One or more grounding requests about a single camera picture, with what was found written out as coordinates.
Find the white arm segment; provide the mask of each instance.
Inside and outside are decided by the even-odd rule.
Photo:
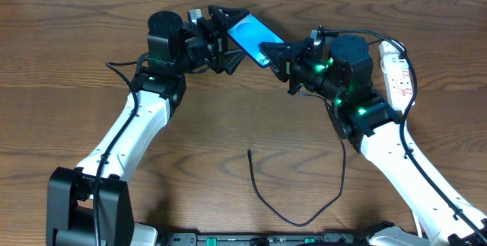
[[[148,91],[139,91],[137,97],[139,102],[137,117],[133,118],[125,132],[117,140],[110,152],[111,155],[108,156],[108,164],[103,167],[101,177],[116,174],[121,181],[130,183],[149,143],[169,120],[169,100]],[[83,167],[84,174],[96,175],[101,154],[105,152],[113,137],[126,122],[133,108],[134,100],[132,94],[129,94],[122,113],[110,131],[96,149],[78,164],[77,167]]]
[[[375,135],[364,136],[361,152],[366,159],[385,174],[401,197],[418,216],[432,246],[450,245],[448,236],[457,234],[460,238],[473,233],[462,220],[454,218],[454,212],[421,176],[411,160],[404,158],[404,148],[399,140],[399,124],[387,123],[374,130]],[[414,149],[413,155],[428,176],[462,209],[477,227],[482,228],[485,214],[474,208],[444,179],[433,164],[423,155],[419,147],[405,131],[406,142]]]

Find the blue object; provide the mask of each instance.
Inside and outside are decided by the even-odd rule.
[[[228,35],[260,67],[267,67],[269,60],[260,52],[262,42],[283,43],[269,28],[252,14],[248,14],[228,30]]]

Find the wooden table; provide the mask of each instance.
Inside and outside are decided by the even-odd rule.
[[[0,0],[0,244],[44,243],[49,176],[76,166],[122,110],[126,86],[103,62],[147,51],[152,13],[206,14],[209,4],[249,8],[286,40],[322,24],[404,42],[419,79],[410,130],[487,211],[487,0]],[[378,53],[371,47],[376,62]],[[323,103],[287,94],[249,59],[232,76],[186,80],[183,103],[130,185],[135,220],[201,232],[321,232],[382,220],[414,229],[399,194],[348,143],[342,197],[308,227],[287,225],[256,198],[247,148],[263,196],[305,221],[339,189],[341,147]],[[374,81],[384,93],[378,64]]]

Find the green light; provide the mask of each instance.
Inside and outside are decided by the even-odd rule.
[[[318,64],[315,68],[316,68],[317,72],[321,72],[324,69],[326,69],[326,66],[325,65]]]

